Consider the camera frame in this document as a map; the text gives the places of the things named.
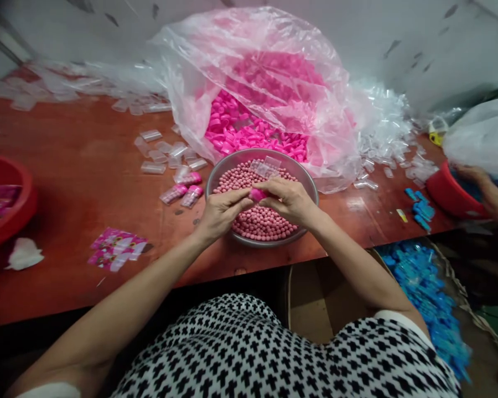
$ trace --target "pink packaging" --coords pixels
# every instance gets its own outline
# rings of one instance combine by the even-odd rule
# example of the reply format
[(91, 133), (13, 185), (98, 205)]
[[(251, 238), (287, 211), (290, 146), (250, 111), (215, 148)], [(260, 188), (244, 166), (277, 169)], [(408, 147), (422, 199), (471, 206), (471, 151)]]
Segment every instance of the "pink packaging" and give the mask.
[(125, 248), (131, 244), (134, 236), (134, 234), (121, 231), (120, 229), (107, 227), (107, 229), (105, 229), (105, 231), (94, 241), (94, 243), (90, 245), (90, 248), (98, 250), (112, 249), (116, 245), (118, 245), (118, 247)]
[(148, 243), (132, 233), (107, 227), (107, 229), (90, 246), (91, 249), (104, 250), (110, 254), (130, 253), (129, 260), (136, 261)]
[(116, 255), (107, 250), (97, 250), (87, 263), (96, 265), (111, 272), (118, 272), (122, 265), (131, 257), (131, 253)]

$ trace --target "white wall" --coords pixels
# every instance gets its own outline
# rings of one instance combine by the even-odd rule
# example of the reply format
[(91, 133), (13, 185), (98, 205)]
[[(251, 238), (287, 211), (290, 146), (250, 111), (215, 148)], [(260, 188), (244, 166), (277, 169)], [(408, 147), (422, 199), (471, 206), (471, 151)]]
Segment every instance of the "white wall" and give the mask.
[[(141, 60), (165, 23), (235, 4), (282, 8), (318, 26), (352, 78), (373, 76), (413, 107), (457, 104), (498, 86), (498, 19), (468, 0), (7, 0), (0, 14), (39, 54), (58, 60)], [(158, 6), (156, 18), (154, 7)], [(109, 14), (117, 22), (109, 20)]]

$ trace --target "white tissue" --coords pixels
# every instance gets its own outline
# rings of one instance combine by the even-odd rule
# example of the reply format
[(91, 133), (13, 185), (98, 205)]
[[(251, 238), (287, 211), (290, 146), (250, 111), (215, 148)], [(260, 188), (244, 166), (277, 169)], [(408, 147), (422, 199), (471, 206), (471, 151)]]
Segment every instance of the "white tissue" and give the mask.
[(42, 250), (37, 249), (35, 242), (28, 238), (18, 238), (15, 242), (15, 248), (9, 256), (9, 267), (20, 271), (24, 268), (31, 267), (44, 259), (40, 254)]

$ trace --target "hand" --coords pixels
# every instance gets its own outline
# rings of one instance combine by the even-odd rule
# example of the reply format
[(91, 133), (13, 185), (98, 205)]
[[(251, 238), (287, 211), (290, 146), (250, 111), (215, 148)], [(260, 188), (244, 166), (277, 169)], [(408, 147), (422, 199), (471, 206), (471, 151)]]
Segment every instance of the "hand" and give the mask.
[(476, 184), (489, 180), (489, 175), (481, 167), (456, 165), (458, 175)]
[(282, 200), (267, 197), (260, 201), (260, 206), (270, 207), (286, 220), (308, 230), (316, 225), (315, 219), (322, 213), (300, 182), (275, 177), (255, 184), (255, 188), (270, 192)]
[(195, 234), (209, 244), (226, 234), (236, 216), (255, 204), (247, 197), (250, 191), (245, 188), (210, 195)]

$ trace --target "black and white patterned dress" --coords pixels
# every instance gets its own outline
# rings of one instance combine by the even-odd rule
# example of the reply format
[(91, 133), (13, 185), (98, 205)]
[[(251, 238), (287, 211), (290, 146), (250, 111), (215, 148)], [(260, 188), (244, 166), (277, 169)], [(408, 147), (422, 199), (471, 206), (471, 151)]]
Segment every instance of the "black and white patterned dress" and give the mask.
[(261, 300), (228, 294), (190, 310), (159, 335), (112, 396), (459, 395), (452, 370), (400, 314), (381, 311), (316, 345), (282, 327)]

